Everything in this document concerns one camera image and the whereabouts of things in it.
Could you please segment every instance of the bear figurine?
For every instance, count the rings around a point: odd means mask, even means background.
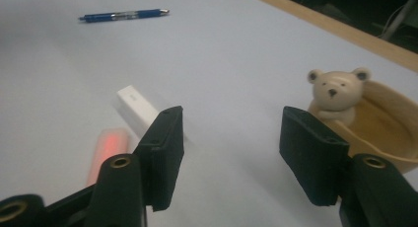
[[[363,84],[370,77],[370,70],[364,67],[352,72],[312,70],[308,81],[313,84],[313,115],[322,120],[336,119],[349,126],[356,116],[355,106],[363,97]]]

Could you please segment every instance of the blue pen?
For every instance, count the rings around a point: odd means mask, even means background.
[[[162,17],[162,16],[167,15],[169,12],[170,10],[166,10],[166,9],[154,9],[154,10],[141,10],[141,11],[132,11],[132,12],[120,12],[120,13],[102,13],[102,14],[86,15],[84,17],[79,18],[79,20],[84,21],[86,23],[133,20],[133,19],[141,19],[141,18]]]

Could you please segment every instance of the white table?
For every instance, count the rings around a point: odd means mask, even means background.
[[[171,14],[78,22],[155,8]],[[0,0],[0,199],[82,189],[99,133],[128,127],[116,92],[133,85],[159,111],[184,108],[173,202],[150,227],[340,226],[279,155],[281,112],[308,107],[311,69],[359,66],[418,101],[415,72],[259,0]],[[418,188],[418,171],[406,178]]]

